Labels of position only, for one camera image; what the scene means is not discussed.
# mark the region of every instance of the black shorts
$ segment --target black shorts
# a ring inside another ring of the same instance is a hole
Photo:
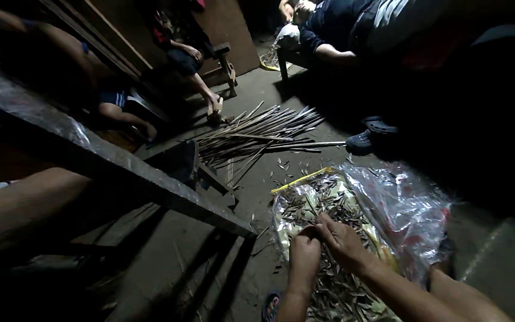
[[[182,76],[192,76],[202,67],[201,62],[198,62],[194,57],[181,49],[168,49],[166,55],[168,55],[168,60],[174,63],[176,70],[178,70]]]

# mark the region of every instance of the yellow edge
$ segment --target yellow edge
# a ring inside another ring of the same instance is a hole
[[[260,64],[261,64],[261,67],[262,67],[263,69],[265,69],[265,70],[271,70],[271,71],[273,71],[273,72],[279,72],[279,71],[280,71],[280,70],[279,70],[279,68],[277,68],[277,67],[274,67],[274,66],[268,66],[268,65],[264,64],[264,62],[262,62],[262,61],[261,61],[261,58],[260,58],[259,62],[260,62]]]
[[[278,193],[278,192],[280,192],[280,191],[282,191],[282,190],[285,190],[289,185],[293,185],[293,184],[295,184],[295,183],[297,183],[297,182],[299,182],[299,181],[301,181],[301,180],[307,180],[307,179],[309,179],[311,176],[314,176],[314,175],[316,175],[316,174],[319,174],[319,173],[321,173],[321,172],[323,172],[323,171],[333,171],[333,168],[332,168],[332,167],[325,167],[325,168],[323,168],[323,169],[321,169],[321,170],[319,170],[319,171],[317,171],[317,172],[313,172],[313,173],[311,173],[311,174],[308,174],[308,175],[306,175],[306,176],[304,176],[304,177],[301,177],[301,178],[299,178],[299,179],[297,179],[297,180],[295,180],[295,181],[293,181],[293,182],[290,182],[290,183],[288,183],[288,184],[286,184],[286,185],[283,185],[283,186],[281,186],[281,187],[279,187],[279,188],[277,188],[277,189],[273,189],[273,190],[271,191],[271,193],[272,193],[272,194]]]

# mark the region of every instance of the knee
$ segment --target knee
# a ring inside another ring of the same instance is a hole
[[[122,120],[122,109],[111,103],[99,104],[98,113],[116,121]]]

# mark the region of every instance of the hand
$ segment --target hand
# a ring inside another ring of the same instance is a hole
[[[344,223],[334,222],[326,213],[317,216],[315,230],[329,247],[333,258],[349,273],[355,273],[371,254],[363,247],[355,230]]]
[[[197,60],[198,62],[202,62],[202,53],[200,53],[199,50],[197,50],[196,48],[192,47],[192,46],[188,46],[188,45],[184,45],[184,47],[182,47],[182,49],[188,53],[188,55],[194,57],[195,60]]]
[[[319,272],[321,242],[314,237],[313,226],[305,227],[291,239],[288,291],[311,294]]]

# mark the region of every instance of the dried leaf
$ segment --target dried leaf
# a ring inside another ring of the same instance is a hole
[[[384,310],[387,309],[387,305],[383,302],[375,301],[371,304],[371,311],[375,313],[383,313]]]

